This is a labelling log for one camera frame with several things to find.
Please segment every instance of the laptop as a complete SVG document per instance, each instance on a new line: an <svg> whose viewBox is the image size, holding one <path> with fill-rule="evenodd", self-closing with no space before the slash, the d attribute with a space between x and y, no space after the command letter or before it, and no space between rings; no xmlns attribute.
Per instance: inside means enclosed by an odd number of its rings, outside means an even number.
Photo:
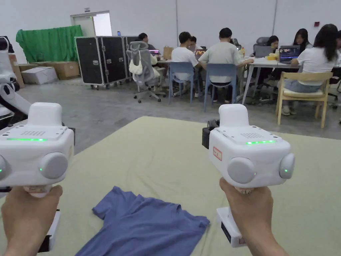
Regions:
<svg viewBox="0 0 341 256"><path fill-rule="evenodd" d="M281 46L279 49L279 62L290 64L292 59L298 58L299 50L299 45Z"/></svg>
<svg viewBox="0 0 341 256"><path fill-rule="evenodd" d="M159 55L160 54L160 50L156 49L156 50L149 50L150 54L155 56L155 55Z"/></svg>
<svg viewBox="0 0 341 256"><path fill-rule="evenodd" d="M196 60L199 60L199 58L206 52L206 49L198 49L195 50L195 58Z"/></svg>
<svg viewBox="0 0 341 256"><path fill-rule="evenodd" d="M256 58L264 58L266 56L269 56L270 53L273 53L273 51L274 51L274 48L272 48L271 46L257 45L255 57Z"/></svg>

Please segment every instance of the laptop screen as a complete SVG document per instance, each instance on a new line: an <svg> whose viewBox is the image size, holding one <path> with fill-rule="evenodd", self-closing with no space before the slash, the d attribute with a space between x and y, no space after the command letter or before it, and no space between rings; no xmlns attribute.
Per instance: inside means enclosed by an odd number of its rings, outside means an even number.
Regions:
<svg viewBox="0 0 341 256"><path fill-rule="evenodd" d="M288 61L299 56L299 47L285 47L279 49L280 61Z"/></svg>
<svg viewBox="0 0 341 256"><path fill-rule="evenodd" d="M206 49L195 50L195 58L198 60L206 51Z"/></svg>
<svg viewBox="0 0 341 256"><path fill-rule="evenodd" d="M150 54L153 56L160 54L160 50L149 50L149 51L150 51Z"/></svg>

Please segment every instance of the hand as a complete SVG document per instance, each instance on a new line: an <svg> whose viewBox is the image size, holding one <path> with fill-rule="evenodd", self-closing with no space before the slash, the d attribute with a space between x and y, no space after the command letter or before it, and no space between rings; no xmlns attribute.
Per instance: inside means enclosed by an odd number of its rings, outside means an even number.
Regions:
<svg viewBox="0 0 341 256"><path fill-rule="evenodd" d="M273 199L268 187L255 188L251 194L243 195L224 178L220 187L225 192L233 218L242 236L248 240L261 232L271 233Z"/></svg>
<svg viewBox="0 0 341 256"><path fill-rule="evenodd" d="M22 187L12 189L1 208L8 241L5 256L31 256L38 253L62 194L61 186L53 187L43 198L31 196Z"/></svg>

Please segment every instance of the light green tablecloth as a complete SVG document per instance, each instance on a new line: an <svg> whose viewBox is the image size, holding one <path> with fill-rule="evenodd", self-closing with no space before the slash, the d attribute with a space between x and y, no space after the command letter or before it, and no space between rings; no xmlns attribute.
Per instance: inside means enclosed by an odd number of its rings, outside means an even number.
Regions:
<svg viewBox="0 0 341 256"><path fill-rule="evenodd" d="M247 248L232 249L217 222L216 208L228 202L219 187L220 173L201 145L204 126L142 117L76 155L61 182L56 246L46 255L74 255L99 231L103 222L91 209L113 186L207 216L211 225L194 256L251 255ZM341 255L341 141L278 135L291 143L296 166L291 180L271 188L277 241L290 255ZM2 227L0 232L3 252Z"/></svg>

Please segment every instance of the blue plastic chair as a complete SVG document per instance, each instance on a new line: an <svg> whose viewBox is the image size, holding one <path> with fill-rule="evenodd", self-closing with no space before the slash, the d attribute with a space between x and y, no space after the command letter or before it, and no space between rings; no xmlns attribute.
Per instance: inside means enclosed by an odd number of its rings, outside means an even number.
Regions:
<svg viewBox="0 0 341 256"><path fill-rule="evenodd" d="M186 73L190 74L188 80L179 80L175 77L174 73ZM191 82L191 103L193 98L193 84L194 84L194 71L193 65L191 62L170 62L169 63L169 97L168 97L168 104L171 103L171 96L173 95L173 81L179 83L180 89L180 97L181 97L181 86L184 82L190 81Z"/></svg>
<svg viewBox="0 0 341 256"><path fill-rule="evenodd" d="M206 68L206 85L205 85L205 98L204 98L204 112L206 112L206 101L208 87L212 85L217 88L224 88L232 85L232 104L235 103L236 95L236 84L237 84L237 67L234 64L207 64ZM231 83L228 85L216 85L210 81L210 76L230 76L232 77ZM214 88L212 88L212 104L214 99Z"/></svg>

